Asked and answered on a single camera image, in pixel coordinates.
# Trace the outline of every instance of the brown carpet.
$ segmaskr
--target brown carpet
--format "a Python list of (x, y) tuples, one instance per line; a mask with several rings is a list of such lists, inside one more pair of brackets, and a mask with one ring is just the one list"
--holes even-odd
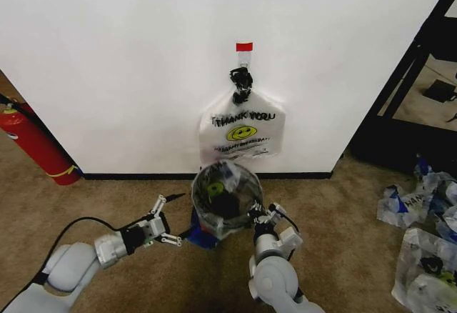
[[(190, 181), (81, 180), (60, 187), (3, 133), (0, 176), (0, 307), (30, 280), (71, 220), (91, 215), (119, 227), (145, 214), (158, 194), (189, 192), (191, 186)], [(403, 231), (376, 220), (383, 188), (394, 182), (413, 186), (410, 177), (350, 155), (330, 180), (262, 181), (266, 203), (283, 205), (303, 232), (305, 244), (292, 264), (302, 290), (327, 313), (405, 312), (390, 295)], [(189, 197), (164, 211), (172, 232), (189, 226)], [(92, 243), (108, 232), (82, 222), (63, 242)], [(100, 271), (72, 312), (272, 312), (249, 294), (252, 235), (250, 230), (232, 235), (213, 251), (189, 243), (140, 249)]]

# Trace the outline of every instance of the black baseboard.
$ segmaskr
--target black baseboard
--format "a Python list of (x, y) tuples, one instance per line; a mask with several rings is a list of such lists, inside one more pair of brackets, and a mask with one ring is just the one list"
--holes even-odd
[[(329, 179), (333, 172), (259, 172), (259, 179)], [(196, 174), (83, 174), (85, 179), (194, 179)]]

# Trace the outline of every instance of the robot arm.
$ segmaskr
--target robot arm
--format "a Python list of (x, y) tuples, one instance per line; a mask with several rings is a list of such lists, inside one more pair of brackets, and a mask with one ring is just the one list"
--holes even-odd
[(266, 212), (254, 207), (250, 215), (255, 229), (255, 254), (249, 260), (252, 297), (271, 305), (278, 313), (324, 313), (298, 288), (296, 271), (288, 262), (294, 249), (303, 243), (298, 230), (289, 227), (280, 235), (274, 231), (278, 221), (286, 217), (284, 209), (278, 204), (272, 204)]
[[(161, 211), (166, 202), (179, 196), (159, 196), (153, 209), (135, 222), (98, 238), (94, 247), (84, 243), (60, 246), (45, 267), (0, 313), (68, 313), (100, 268), (107, 268), (140, 246), (154, 241), (181, 246), (181, 238), (169, 234)], [(46, 290), (51, 287), (63, 295)]]

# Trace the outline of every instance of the red fire extinguisher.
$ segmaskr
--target red fire extinguisher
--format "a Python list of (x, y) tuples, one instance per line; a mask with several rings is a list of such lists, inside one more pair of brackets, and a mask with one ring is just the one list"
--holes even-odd
[(37, 115), (28, 104), (8, 105), (0, 113), (0, 128), (13, 139), (45, 172), (62, 186), (81, 176), (60, 147), (36, 122)]

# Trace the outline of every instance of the yellow smiley face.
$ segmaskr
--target yellow smiley face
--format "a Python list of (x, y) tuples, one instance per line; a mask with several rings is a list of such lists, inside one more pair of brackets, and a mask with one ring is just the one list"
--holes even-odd
[(251, 126), (238, 126), (227, 134), (227, 140), (237, 141), (249, 138), (257, 133), (257, 129)]

